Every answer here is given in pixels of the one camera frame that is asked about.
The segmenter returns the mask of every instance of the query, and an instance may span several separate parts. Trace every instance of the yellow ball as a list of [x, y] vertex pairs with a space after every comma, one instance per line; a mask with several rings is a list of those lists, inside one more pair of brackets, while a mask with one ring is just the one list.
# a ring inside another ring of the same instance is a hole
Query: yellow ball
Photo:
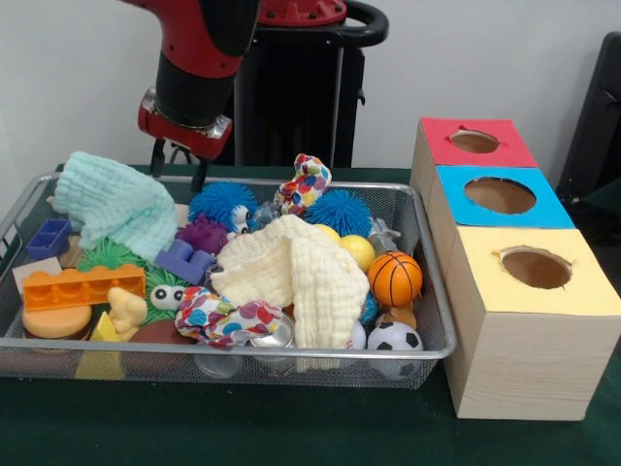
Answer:
[[362, 236], [343, 236], [341, 238], [341, 247], [351, 254], [363, 272], [367, 272], [373, 261], [376, 260], [376, 251], [371, 243]]
[[322, 225], [321, 223], [317, 223], [315, 226], [320, 230], [325, 231], [328, 236], [336, 243], [341, 242], [341, 237], [339, 236], [339, 233], [337, 233], [334, 229], [330, 228], [328, 225]]

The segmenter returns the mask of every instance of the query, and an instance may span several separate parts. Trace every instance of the white wall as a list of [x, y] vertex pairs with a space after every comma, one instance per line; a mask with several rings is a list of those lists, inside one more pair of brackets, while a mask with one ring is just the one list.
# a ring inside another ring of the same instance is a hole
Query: white wall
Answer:
[[[508, 117], [555, 182], [618, 0], [375, 0], [354, 164], [408, 168], [422, 116]], [[115, 0], [0, 2], [0, 213], [73, 150], [150, 158], [136, 127], [155, 78], [154, 17]]]

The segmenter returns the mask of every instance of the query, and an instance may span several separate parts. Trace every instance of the purple lego block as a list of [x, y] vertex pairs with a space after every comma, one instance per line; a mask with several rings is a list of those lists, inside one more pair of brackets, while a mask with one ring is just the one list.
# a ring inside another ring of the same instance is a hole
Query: purple lego block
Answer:
[[48, 218], [26, 246], [28, 257], [35, 260], [56, 257], [69, 250], [71, 223], [62, 218]]
[[184, 240], [175, 240], [168, 250], [161, 250], [155, 264], [192, 284], [203, 284], [205, 274], [214, 263], [213, 256], [203, 250], [194, 250]]

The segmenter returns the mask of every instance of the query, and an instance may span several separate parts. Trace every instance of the blue spiky ball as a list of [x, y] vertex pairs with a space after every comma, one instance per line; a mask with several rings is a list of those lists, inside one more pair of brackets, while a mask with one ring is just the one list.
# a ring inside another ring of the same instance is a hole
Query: blue spiky ball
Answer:
[[376, 321], [377, 315], [379, 314], [379, 304], [377, 300], [373, 297], [373, 294], [369, 291], [367, 294], [367, 298], [365, 299], [365, 304], [362, 307], [362, 314], [360, 315], [360, 323], [363, 325], [369, 325]]
[[208, 219], [224, 225], [227, 231], [235, 231], [231, 214], [238, 206], [246, 206], [250, 216], [259, 208], [254, 195], [243, 184], [212, 183], [194, 196], [190, 202], [188, 219], [194, 221], [200, 214], [205, 214]]
[[371, 211], [355, 194], [344, 189], [326, 192], [311, 205], [305, 214], [308, 223], [332, 227], [341, 237], [358, 235], [367, 238], [371, 233]]

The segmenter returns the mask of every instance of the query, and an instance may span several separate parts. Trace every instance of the black handle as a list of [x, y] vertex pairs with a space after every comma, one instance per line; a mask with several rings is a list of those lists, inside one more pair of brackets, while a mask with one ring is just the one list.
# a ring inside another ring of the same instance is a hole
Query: black handle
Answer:
[[254, 39], [270, 44], [306, 45], [340, 48], [371, 47], [388, 36], [388, 18], [371, 5], [346, 1], [347, 17], [364, 23], [364, 26], [335, 24], [319, 27], [275, 27], [259, 24]]

